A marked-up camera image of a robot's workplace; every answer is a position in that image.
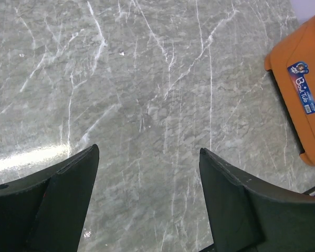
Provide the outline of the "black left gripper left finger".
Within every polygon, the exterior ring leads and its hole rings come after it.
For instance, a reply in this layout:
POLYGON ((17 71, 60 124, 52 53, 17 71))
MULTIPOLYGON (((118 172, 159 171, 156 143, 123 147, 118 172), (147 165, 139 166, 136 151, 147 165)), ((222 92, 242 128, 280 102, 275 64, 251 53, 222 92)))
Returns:
POLYGON ((77 251, 98 165, 94 144, 0 184, 0 251, 77 251))

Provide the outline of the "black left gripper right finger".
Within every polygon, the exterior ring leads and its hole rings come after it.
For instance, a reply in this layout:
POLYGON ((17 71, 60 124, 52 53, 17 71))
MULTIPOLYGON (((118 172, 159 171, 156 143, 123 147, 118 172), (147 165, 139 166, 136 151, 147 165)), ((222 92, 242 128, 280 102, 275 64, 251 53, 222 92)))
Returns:
POLYGON ((213 237, 206 251, 315 251, 315 186, 297 193, 200 150, 213 237))

